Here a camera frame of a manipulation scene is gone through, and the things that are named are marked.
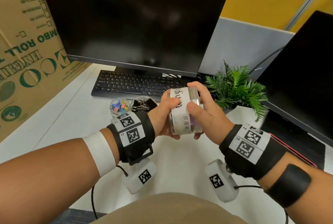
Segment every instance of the black monitor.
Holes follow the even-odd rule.
[[[271,110],[333,146],[333,15],[316,11],[258,82]]]
[[[46,0],[71,59],[196,76],[226,0]]]

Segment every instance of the left hand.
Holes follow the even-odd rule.
[[[160,135],[167,135],[179,140],[181,137],[173,135],[171,132],[168,115],[170,109],[175,108],[181,100],[179,98],[168,98],[169,91],[163,93],[160,105],[149,111],[148,116],[155,130],[155,138]]]

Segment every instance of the black armband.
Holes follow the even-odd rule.
[[[122,114],[114,118],[107,128],[113,134],[123,163],[133,165],[153,154],[155,130],[146,112]]]
[[[287,208],[298,201],[311,183],[311,177],[294,164],[288,164],[281,177],[265,191],[275,202]]]
[[[266,175],[286,152],[269,133],[250,125],[235,125],[219,148],[232,172],[255,180]]]

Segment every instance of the green fern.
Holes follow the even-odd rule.
[[[226,74],[217,72],[214,76],[207,76],[206,83],[210,92],[215,93],[218,99],[215,102],[221,108],[228,108],[230,104],[242,103],[253,108],[257,116],[256,122],[264,116],[266,108],[261,104],[267,100],[266,87],[260,83],[248,80],[250,74],[247,66],[231,69],[224,62]]]

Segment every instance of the forearm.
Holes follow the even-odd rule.
[[[302,197],[287,208],[290,218],[296,224],[325,224],[333,218],[333,176],[315,169],[292,154],[286,153],[283,158],[258,183],[267,190],[285,171],[288,164],[294,164],[311,176],[311,184]]]
[[[112,133],[101,132],[118,164]],[[97,183],[100,174],[83,139],[72,139],[1,164],[0,178],[0,223],[38,224],[61,214]]]

